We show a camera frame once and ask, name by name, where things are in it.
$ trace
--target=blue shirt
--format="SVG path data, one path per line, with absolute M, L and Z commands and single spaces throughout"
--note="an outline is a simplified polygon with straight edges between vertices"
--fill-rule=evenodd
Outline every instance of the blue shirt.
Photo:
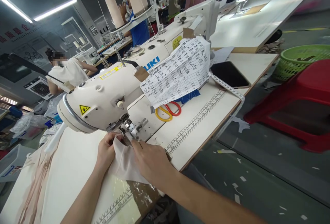
M 133 27 L 131 29 L 131 35 L 133 39 L 133 46 L 142 45 L 146 42 L 150 38 L 147 20 L 144 20 L 137 26 Z

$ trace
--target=tape measure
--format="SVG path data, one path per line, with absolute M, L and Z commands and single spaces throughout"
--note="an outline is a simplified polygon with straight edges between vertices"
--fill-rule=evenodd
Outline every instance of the tape measure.
M 244 101 L 245 101 L 245 97 L 243 94 L 239 93 L 238 91 L 236 91 L 234 88 L 232 88 L 231 86 L 229 86 L 227 83 L 225 83 L 224 81 L 220 80 L 218 77 L 216 77 L 215 75 L 211 75 L 212 79 L 219 83 L 220 86 L 224 87 L 226 90 L 228 90 L 229 92 L 231 92 L 232 94 L 234 94 L 236 97 L 238 97 L 241 100 L 241 103 L 239 104 L 239 106 L 237 107 L 236 111 L 234 111 L 234 113 L 230 116 L 230 118 L 228 119 L 228 121 L 221 127 L 221 129 L 219 130 L 219 132 L 215 135 L 215 139 L 218 139 L 220 137 L 220 135 L 224 132 L 224 130 L 228 127 L 228 125 L 231 123 L 231 121 L 233 120 L 233 118 L 237 115 L 237 113 L 240 111 L 240 109 L 242 108 Z
M 132 198 L 133 193 L 131 192 L 131 188 L 127 187 L 93 224 L 110 224 Z

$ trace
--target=measuring ruler on table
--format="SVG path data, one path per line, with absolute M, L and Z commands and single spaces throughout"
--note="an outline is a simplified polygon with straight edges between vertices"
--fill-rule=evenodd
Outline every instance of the measuring ruler on table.
M 196 113 L 186 126 L 166 145 L 165 149 L 169 155 L 180 146 L 186 137 L 199 125 L 213 107 L 221 100 L 225 91 L 219 90 L 212 98 Z
M 130 187 L 127 187 L 93 224 L 110 224 L 132 198 L 133 193 Z
M 231 86 L 229 86 L 224 81 L 220 80 L 215 75 L 211 75 L 213 80 L 220 84 L 222 87 L 224 87 L 227 91 L 234 94 L 236 97 L 238 97 L 241 100 L 240 105 L 237 107 L 235 112 L 231 115 L 231 117 L 228 119 L 228 121 L 221 127 L 220 131 L 216 134 L 214 137 L 215 139 L 219 138 L 219 136 L 223 133 L 223 131 L 227 128 L 227 126 L 230 124 L 232 119 L 236 116 L 236 114 L 239 112 L 241 107 L 243 106 L 245 97 L 235 89 L 233 89 Z M 212 98 L 197 112 L 197 114 L 185 125 L 185 127 L 166 145 L 165 150 L 169 155 L 172 155 L 172 153 L 180 146 L 180 144 L 188 137 L 188 135 L 198 126 L 198 124 L 204 119 L 204 117 L 207 116 L 207 114 L 213 109 L 213 107 L 221 100 L 221 98 L 224 96 L 226 91 L 219 90 L 216 94 L 212 96 Z

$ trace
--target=smartphone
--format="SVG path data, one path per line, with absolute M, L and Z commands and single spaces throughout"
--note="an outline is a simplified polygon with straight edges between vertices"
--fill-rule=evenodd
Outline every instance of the smartphone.
M 231 61 L 214 64 L 211 67 L 211 71 L 216 77 L 223 80 L 232 88 L 248 88 L 251 86 L 251 83 L 249 83 Z

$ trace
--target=juki logo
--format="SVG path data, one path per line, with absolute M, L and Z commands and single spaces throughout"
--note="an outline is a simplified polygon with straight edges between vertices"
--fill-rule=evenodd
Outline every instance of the juki logo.
M 146 66 L 143 66 L 145 68 L 146 71 L 148 71 L 149 69 L 151 69 L 155 64 L 159 63 L 160 59 L 159 57 L 154 58 L 152 61 L 150 61 Z

